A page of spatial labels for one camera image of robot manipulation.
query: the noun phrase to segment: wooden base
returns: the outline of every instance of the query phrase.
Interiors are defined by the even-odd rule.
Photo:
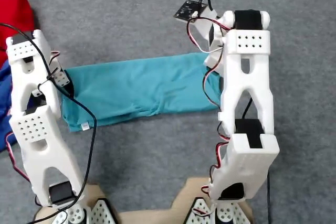
[[[203,197],[210,206],[209,198],[201,192],[200,188],[206,185],[208,178],[189,178],[175,198],[172,207],[167,210],[140,210],[121,212],[116,214],[118,220],[122,224],[182,224],[188,214],[189,209],[196,197]],[[97,185],[88,185],[89,207],[93,207],[98,198],[104,198],[105,195]],[[253,213],[246,202],[239,203],[246,217],[251,223],[253,222]],[[44,207],[36,213],[36,219],[43,218],[55,212],[55,209]],[[41,222],[41,224],[51,224],[53,218],[49,221]]]

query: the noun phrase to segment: cloth tag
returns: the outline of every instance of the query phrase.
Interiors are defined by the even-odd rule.
[[[90,129],[90,124],[89,124],[89,122],[82,123],[80,126],[82,127],[82,130],[83,130],[83,131],[87,131],[87,130]]]

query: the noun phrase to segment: black circuit board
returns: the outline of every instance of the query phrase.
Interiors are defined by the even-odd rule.
[[[207,7],[207,4],[202,3],[199,15],[204,11],[206,7]],[[180,7],[180,9],[175,13],[174,17],[188,21],[189,19],[192,18],[192,15],[195,11],[198,11],[198,2],[187,0]]]

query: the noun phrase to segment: gray carpet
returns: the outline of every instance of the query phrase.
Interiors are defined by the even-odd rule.
[[[29,0],[64,67],[196,51],[172,15],[185,0]],[[271,167],[274,223],[334,223],[336,212],[336,0],[212,0],[225,10],[271,16],[270,84],[280,154]],[[248,97],[236,110],[240,116]],[[254,117],[252,109],[247,117]],[[100,127],[90,181],[118,211],[168,208],[190,176],[215,162],[217,115],[166,114]],[[91,132],[60,128],[84,171]],[[16,156],[20,155],[14,146]],[[37,207],[29,184],[0,154],[2,223],[25,223]],[[48,180],[54,177],[48,174]],[[267,222],[266,187],[249,201]]]

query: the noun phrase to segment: teal cloth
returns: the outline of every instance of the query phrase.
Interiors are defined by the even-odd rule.
[[[141,116],[212,110],[202,90],[207,54],[192,53],[151,59],[102,63],[67,69],[75,97],[97,118],[97,125],[115,124]],[[219,102],[219,75],[207,79],[207,93]],[[70,131],[80,131],[91,116],[62,97],[62,114]]]

